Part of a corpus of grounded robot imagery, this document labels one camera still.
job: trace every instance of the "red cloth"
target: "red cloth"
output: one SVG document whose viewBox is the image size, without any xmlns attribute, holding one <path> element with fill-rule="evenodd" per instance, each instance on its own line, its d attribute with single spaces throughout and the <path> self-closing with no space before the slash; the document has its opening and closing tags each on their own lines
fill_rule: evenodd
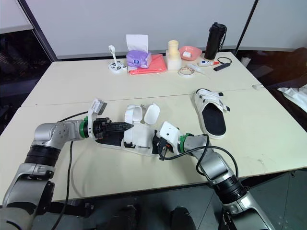
<svg viewBox="0 0 307 230">
<path fill-rule="evenodd" d="M 166 65 L 162 54 L 152 54 L 152 62 L 148 69 L 137 68 L 130 70 L 130 74 L 141 74 L 141 73 L 160 73 L 166 71 Z"/>
</svg>

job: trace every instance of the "electrical cord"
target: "electrical cord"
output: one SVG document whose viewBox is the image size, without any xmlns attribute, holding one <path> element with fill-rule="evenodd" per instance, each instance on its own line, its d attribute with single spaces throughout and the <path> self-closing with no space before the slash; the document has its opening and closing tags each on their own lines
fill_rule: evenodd
<svg viewBox="0 0 307 230">
<path fill-rule="evenodd" d="M 70 184 L 70 176 L 71 176 L 72 144 L 73 144 L 73 141 L 71 141 L 71 146 L 70 146 L 70 149 L 69 149 L 69 165 L 68 165 L 68 171 L 67 171 L 67 188 L 66 188 L 65 204 L 64 204 L 64 207 L 63 207 L 57 221 L 55 222 L 55 224 L 53 225 L 51 230 L 55 230 L 56 227 L 58 226 L 59 222 L 61 221 L 61 219 L 64 215 L 64 212 L 65 212 L 65 209 L 66 209 L 66 206 L 67 206 L 67 203 L 68 203 L 69 184 Z"/>
<path fill-rule="evenodd" d="M 217 61 L 218 62 L 220 62 L 221 64 L 225 64 L 224 62 L 221 62 L 219 59 L 220 58 L 225 58 L 225 59 L 228 59 L 230 62 L 228 62 L 229 64 L 231 64 L 232 63 L 232 60 L 230 59 L 230 58 L 227 58 L 227 57 L 219 57 L 218 59 L 217 59 Z"/>
<path fill-rule="evenodd" d="M 86 114 L 86 113 L 87 113 L 87 111 L 82 112 L 82 113 L 78 113 L 78 114 L 75 114 L 75 115 L 66 117 L 66 118 L 64 118 L 64 119 L 62 119 L 62 120 L 60 120 L 60 121 L 58 121 L 58 122 L 66 121 L 66 120 L 71 119 L 71 118 L 73 118 L 73 117 L 75 117 L 75 116 L 83 115 L 83 114 Z"/>
<path fill-rule="evenodd" d="M 63 122 L 63 121 L 66 121 L 68 119 L 71 119 L 75 116 L 79 116 L 79 115 L 83 115 L 83 114 L 86 114 L 87 111 L 85 112 L 82 112 L 82 113 L 78 113 L 78 114 L 75 114 L 75 115 L 72 115 L 72 116 L 69 116 L 69 117 L 66 117 L 58 122 Z M 71 145 L 70 145 L 70 149 L 69 149 L 69 165 L 68 165 L 68 171 L 67 171 L 67 188 L 66 188 L 66 198 L 65 198 L 65 203 L 64 203 L 64 206 L 62 208 L 62 211 L 57 219 L 57 221 L 55 222 L 55 224 L 53 225 L 52 229 L 51 230 L 55 230 L 56 227 L 58 226 L 59 222 L 61 221 L 63 215 L 64 215 L 64 212 L 65 212 L 65 209 L 66 209 L 66 206 L 67 206 L 67 203 L 68 203 L 68 197 L 69 197 L 69 185 L 70 185 L 70 176 L 71 176 L 71 161 L 72 161 L 72 144 L 73 144 L 73 141 L 71 141 Z"/>
<path fill-rule="evenodd" d="M 235 158 L 233 157 L 233 155 L 232 155 L 230 152 L 228 152 L 227 150 L 225 150 L 225 149 L 223 149 L 223 148 L 221 148 L 221 147 L 209 145 L 209 138 L 207 138 L 206 146 L 196 147 L 196 148 L 194 148 L 194 149 L 190 149 L 190 150 L 188 150 L 188 151 L 186 151 L 186 152 L 183 152 L 183 153 L 181 153 L 181 154 L 179 154 L 179 155 L 176 155 L 176 156 L 173 156 L 173 157 L 165 157 L 165 155 L 163 156 L 163 155 L 159 152 L 159 156 L 160 156 L 160 159 L 162 159 L 162 160 L 168 160 L 168 161 L 169 161 L 169 160 L 174 160 L 174 159 L 176 159 L 176 158 L 182 157 L 182 156 L 184 156 L 184 155 L 187 155 L 187 154 L 189 154 L 189 153 L 192 153 L 192 152 L 194 152 L 194 151 L 201 150 L 201 149 L 204 149 L 204 151 L 203 151 L 203 153 L 202 153 L 200 159 L 197 161 L 197 164 L 196 164 L 196 171 L 197 171 L 200 175 L 204 176 L 204 174 L 199 170 L 199 166 L 200 166 L 200 164 L 201 164 L 202 159 L 203 159 L 203 158 L 205 157 L 205 155 L 206 155 L 207 149 L 217 149 L 217 150 L 221 150 L 221 151 L 225 152 L 225 153 L 231 158 L 231 160 L 233 161 L 233 163 L 234 163 L 234 165 L 235 165 L 235 169 L 236 169 L 235 174 L 236 174 L 236 177 L 239 177 L 238 165 L 237 165 L 236 160 L 235 160 Z"/>
<path fill-rule="evenodd" d="M 208 146 L 208 148 L 209 149 L 217 149 L 217 150 L 221 150 L 221 151 L 223 151 L 224 153 L 226 153 L 228 156 L 230 156 L 230 158 L 231 158 L 231 160 L 233 161 L 233 163 L 234 163 L 234 165 L 235 165 L 235 169 L 236 169 L 236 177 L 239 177 L 239 169 L 238 169 L 238 165 L 237 165 L 237 163 L 236 163 L 236 160 L 235 160 L 235 158 L 234 158 L 234 156 L 230 153 L 230 152 L 228 152 L 226 149 L 223 149 L 223 148 L 221 148 L 221 147 L 218 147 L 218 146 L 212 146 L 212 145 L 209 145 Z"/>
</svg>

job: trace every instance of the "tissue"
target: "tissue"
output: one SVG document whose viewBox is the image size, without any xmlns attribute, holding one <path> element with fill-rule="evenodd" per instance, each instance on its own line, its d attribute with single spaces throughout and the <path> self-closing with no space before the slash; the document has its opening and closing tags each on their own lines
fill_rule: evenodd
<svg viewBox="0 0 307 230">
<path fill-rule="evenodd" d="M 152 55 L 148 52 L 148 35 L 127 34 L 126 41 L 129 50 L 127 65 L 132 69 L 147 69 L 152 61 Z"/>
</svg>

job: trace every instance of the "white shoe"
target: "white shoe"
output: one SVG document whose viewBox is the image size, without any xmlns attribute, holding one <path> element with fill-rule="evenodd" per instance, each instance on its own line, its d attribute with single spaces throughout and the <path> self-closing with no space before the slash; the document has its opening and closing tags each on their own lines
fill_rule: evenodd
<svg viewBox="0 0 307 230">
<path fill-rule="evenodd" d="M 226 133 L 224 111 L 230 111 L 230 108 L 222 103 L 221 96 L 221 92 L 206 89 L 198 89 L 194 95 L 201 128 L 213 139 L 223 138 Z"/>
</svg>

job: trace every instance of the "black insole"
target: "black insole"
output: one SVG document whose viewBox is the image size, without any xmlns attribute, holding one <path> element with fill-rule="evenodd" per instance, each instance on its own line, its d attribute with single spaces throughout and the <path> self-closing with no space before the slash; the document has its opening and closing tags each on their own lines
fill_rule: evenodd
<svg viewBox="0 0 307 230">
<path fill-rule="evenodd" d="M 226 132 L 223 112 L 219 110 L 214 104 L 207 104 L 202 111 L 202 116 L 206 130 L 209 133 L 215 136 L 221 136 Z"/>
</svg>

